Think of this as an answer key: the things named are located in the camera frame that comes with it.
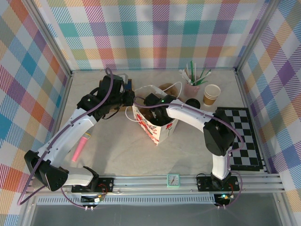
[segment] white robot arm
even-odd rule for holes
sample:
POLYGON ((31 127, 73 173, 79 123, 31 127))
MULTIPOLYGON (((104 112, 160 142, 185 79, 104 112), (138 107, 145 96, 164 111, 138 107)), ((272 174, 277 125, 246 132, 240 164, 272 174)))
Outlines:
MULTIPOLYGON (((114 79, 116 79, 114 82, 122 83, 117 77, 114 77, 114 79)), ((105 89, 105 81, 106 80, 104 79, 103 87, 100 86, 100 88, 105 89)), ((35 172, 35 177, 51 191, 55 191, 65 185, 81 185, 85 186, 90 191, 94 191, 95 187, 98 185, 99 176, 92 169, 88 167, 70 168, 69 171, 67 171, 62 169, 60 165, 81 136, 103 118, 110 109, 118 108, 122 105, 129 106, 133 104, 134 93, 132 91, 120 92, 120 86, 117 86, 115 90, 115 95, 110 95, 108 101, 106 101, 99 109, 80 118, 72 124, 72 120, 97 105, 101 99, 99 94, 102 93, 102 90, 98 90, 97 95, 94 95, 95 90, 93 90, 90 94, 84 96, 78 103, 78 108, 74 111, 71 118, 62 127, 64 128, 68 124, 72 125, 52 144, 49 152, 44 156, 43 161, 35 172)), ((195 109, 191 110, 191 106, 184 104, 178 99, 175 100, 171 98, 168 103, 180 106, 172 105, 156 109, 159 111, 162 110, 166 117, 184 121, 204 133, 206 146, 213 154, 211 177, 222 185, 230 176, 230 172, 227 169, 227 151, 231 148, 235 135, 230 130, 226 130, 222 125, 216 124, 216 121, 202 116, 202 114, 196 112, 195 109)), ((201 113, 206 113, 207 115, 215 115, 215 117, 218 117, 216 114, 210 112, 199 111, 201 113)), ((41 147, 38 152, 28 151, 26 153, 24 158, 30 171, 32 171, 35 163, 46 151, 52 140, 53 138, 41 147)))

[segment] white cable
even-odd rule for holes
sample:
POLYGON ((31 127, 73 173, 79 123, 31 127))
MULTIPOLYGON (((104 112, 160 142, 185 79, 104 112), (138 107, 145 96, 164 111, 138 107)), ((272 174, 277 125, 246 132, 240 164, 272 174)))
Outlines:
POLYGON ((180 92, 179 92, 179 95, 177 96, 177 98, 179 98, 179 96, 181 95, 181 92, 182 92, 182 83, 180 81, 177 81, 176 83, 174 83, 173 85, 171 85, 170 87, 168 87, 168 88, 166 88, 165 90, 162 90, 162 91, 164 92, 164 91, 168 90, 169 88, 171 88, 172 86, 174 86, 177 83, 181 84, 180 92))
POLYGON ((127 117, 129 120, 134 121, 134 122, 145 121, 145 120, 136 121, 136 120, 130 119, 130 118, 128 117, 128 115, 127 115, 127 108, 128 108, 128 107, 126 107, 126 110, 124 111, 124 113, 126 114, 126 117, 127 117))

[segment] mounting plate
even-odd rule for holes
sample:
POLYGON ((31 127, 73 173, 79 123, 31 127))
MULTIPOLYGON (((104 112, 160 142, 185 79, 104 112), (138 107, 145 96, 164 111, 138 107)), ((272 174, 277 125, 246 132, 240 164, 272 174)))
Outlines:
POLYGON ((229 184, 233 185, 233 190, 234 191, 239 191, 239 184, 235 184, 238 183, 238 179, 236 176, 231 176, 227 183, 224 185, 224 187, 221 190, 216 189, 213 184, 212 184, 212 180, 211 177, 203 177, 203 176, 199 176, 197 177, 197 184, 198 184, 198 191, 199 192, 231 192, 231 186, 229 184))
MULTIPOLYGON (((102 193, 103 192, 103 190, 102 190, 103 186, 99 186, 100 184, 106 185, 106 187, 108 189, 108 193, 113 192, 114 178, 99 178, 97 187, 96 187, 95 191, 93 191, 93 193, 102 193)), ((74 185, 74 186, 72 186, 71 192, 72 193, 89 193, 91 191, 87 190, 87 188, 85 186, 74 185)))

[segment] white table surface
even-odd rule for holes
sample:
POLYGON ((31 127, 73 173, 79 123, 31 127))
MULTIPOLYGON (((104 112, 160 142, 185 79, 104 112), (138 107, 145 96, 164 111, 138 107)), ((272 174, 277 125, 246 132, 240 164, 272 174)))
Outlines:
MULTIPOLYGON (((181 81, 183 87, 185 84, 177 70, 114 72, 121 73, 126 73, 133 80, 134 89, 176 81, 181 81)), ((80 99, 98 86, 104 75, 104 71, 74 74, 61 125, 69 119, 80 99)), ((188 99, 183 92, 180 97, 184 101, 188 99)), ((232 70, 213 71, 208 82, 201 85, 196 99, 205 111, 213 112, 218 106, 244 107, 232 70), (202 102, 204 88, 208 84, 216 84, 222 91, 211 107, 206 107, 202 102)), ((128 115, 133 117, 132 112, 128 112, 128 115)), ((210 173, 212 170, 212 154, 206 149, 203 134, 183 121, 178 122, 172 136, 156 146, 137 122, 128 120, 124 112, 119 112, 109 120, 100 120, 94 126, 92 137, 77 162, 72 162, 76 146, 66 156, 63 168, 89 166, 99 175, 198 174, 210 173)))

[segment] plaid wall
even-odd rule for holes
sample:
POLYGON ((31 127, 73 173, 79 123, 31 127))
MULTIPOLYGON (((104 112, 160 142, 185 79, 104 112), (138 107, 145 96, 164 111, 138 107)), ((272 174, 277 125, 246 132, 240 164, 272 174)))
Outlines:
POLYGON ((53 130, 67 76, 21 0, 0 0, 0 226, 14 226, 28 150, 53 130))
POLYGON ((35 0, 72 69, 232 68, 268 0, 35 0))
POLYGON ((265 152, 301 225, 301 0, 282 0, 243 68, 265 152))

